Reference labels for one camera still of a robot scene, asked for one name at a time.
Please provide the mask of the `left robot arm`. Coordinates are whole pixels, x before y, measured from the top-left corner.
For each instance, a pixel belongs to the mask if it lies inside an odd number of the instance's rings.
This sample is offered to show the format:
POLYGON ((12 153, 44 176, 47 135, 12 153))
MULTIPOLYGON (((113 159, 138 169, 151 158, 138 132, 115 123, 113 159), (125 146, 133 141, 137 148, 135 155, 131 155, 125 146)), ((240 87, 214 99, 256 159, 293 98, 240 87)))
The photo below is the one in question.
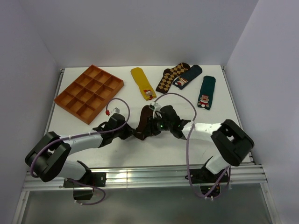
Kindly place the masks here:
POLYGON ((125 140, 135 133, 124 116, 114 113, 108 121, 87 133, 63 138, 48 132, 25 157, 25 163, 31 175, 43 182, 64 177, 73 179, 79 186, 86 186, 91 180, 91 169, 81 161, 68 161, 67 157, 86 149, 104 147, 115 138, 125 140))

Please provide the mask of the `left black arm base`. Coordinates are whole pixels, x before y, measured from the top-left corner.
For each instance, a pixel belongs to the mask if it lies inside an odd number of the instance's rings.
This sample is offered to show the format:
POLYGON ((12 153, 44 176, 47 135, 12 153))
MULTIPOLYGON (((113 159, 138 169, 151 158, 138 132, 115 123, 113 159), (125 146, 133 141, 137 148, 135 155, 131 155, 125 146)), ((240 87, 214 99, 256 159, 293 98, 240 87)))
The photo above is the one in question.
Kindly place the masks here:
POLYGON ((95 205, 102 202, 106 197, 106 192, 101 189, 101 187, 105 187, 106 177, 107 174, 105 172, 91 172, 80 180, 65 178, 63 187, 73 189, 73 198, 77 203, 83 205, 95 205), (102 198, 93 203, 85 202, 91 200, 96 191, 102 193, 102 198))

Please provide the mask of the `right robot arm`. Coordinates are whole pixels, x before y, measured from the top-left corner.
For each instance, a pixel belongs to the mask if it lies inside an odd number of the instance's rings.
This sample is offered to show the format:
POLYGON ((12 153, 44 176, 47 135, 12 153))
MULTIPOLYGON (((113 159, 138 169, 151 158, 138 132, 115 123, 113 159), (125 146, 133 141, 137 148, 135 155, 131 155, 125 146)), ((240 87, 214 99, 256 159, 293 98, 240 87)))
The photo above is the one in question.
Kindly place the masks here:
POLYGON ((222 123, 195 123, 181 119, 171 105, 144 106, 135 136, 144 140, 162 131, 169 131, 177 139, 214 143, 218 153, 208 159, 200 170, 207 182, 214 181, 225 168, 239 166, 254 146, 253 140, 231 119, 222 123))

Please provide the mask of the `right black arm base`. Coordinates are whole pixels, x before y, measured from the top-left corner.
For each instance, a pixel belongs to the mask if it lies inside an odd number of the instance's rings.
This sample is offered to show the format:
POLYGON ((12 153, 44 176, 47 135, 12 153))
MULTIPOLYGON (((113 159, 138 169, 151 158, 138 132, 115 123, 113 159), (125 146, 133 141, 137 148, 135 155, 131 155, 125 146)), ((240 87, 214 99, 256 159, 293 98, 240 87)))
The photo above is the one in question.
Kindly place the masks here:
POLYGON ((221 195, 221 183, 226 183, 228 188, 231 179, 231 168, 225 168, 218 174, 213 174, 206 168, 189 169, 189 174, 185 179, 188 180, 194 194, 198 198, 214 200, 221 195))

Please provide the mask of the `brown striped-cuff sock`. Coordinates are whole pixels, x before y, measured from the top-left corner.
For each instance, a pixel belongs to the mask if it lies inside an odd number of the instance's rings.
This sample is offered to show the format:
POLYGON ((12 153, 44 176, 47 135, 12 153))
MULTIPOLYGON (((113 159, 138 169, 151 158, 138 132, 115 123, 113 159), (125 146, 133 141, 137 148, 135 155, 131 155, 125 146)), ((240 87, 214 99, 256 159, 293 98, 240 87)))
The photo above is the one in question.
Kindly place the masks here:
POLYGON ((148 118, 151 116, 152 116, 152 109, 150 109, 149 105, 145 105, 141 110, 139 124, 136 128, 136 133, 135 133, 136 138, 140 140, 145 139, 145 134, 143 133, 143 131, 146 128, 148 118))

